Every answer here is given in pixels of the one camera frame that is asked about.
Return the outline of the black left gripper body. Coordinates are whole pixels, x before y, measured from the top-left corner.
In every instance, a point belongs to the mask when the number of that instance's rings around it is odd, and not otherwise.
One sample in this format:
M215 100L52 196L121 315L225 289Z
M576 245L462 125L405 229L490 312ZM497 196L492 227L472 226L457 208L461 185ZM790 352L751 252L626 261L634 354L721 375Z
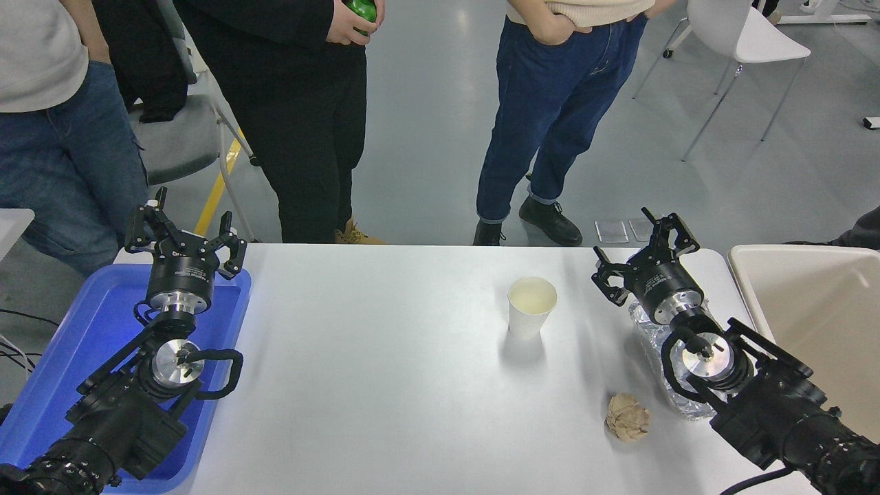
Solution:
M186 292L200 298L212 298L217 268L216 254L204 252L195 256L177 256L154 252L146 297Z

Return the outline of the person's left hand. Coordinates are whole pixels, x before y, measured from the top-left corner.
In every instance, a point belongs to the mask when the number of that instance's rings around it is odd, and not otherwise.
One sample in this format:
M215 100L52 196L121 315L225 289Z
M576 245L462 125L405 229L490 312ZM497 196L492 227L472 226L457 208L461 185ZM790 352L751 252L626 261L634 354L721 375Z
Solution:
M626 19L626 22L631 22L637 17L645 17L647 19L656 18L658 15L672 7L676 2L676 0L656 0L650 8L644 10L643 12L640 12L637 15L630 16Z

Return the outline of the person's right hand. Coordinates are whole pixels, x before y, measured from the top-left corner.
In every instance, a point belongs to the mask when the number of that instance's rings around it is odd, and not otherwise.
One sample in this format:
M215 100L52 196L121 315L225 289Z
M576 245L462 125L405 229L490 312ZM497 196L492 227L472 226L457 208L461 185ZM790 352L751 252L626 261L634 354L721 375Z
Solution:
M592 32L592 26L578 26L563 14L540 14L527 22L528 28L538 42L547 46L560 46L573 34Z

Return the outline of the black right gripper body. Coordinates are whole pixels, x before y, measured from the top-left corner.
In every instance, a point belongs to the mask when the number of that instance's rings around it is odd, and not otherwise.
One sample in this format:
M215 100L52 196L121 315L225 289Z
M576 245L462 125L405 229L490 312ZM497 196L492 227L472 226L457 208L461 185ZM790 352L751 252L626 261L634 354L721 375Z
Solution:
M628 289L652 322L702 314L704 292L676 258L637 253L628 258Z

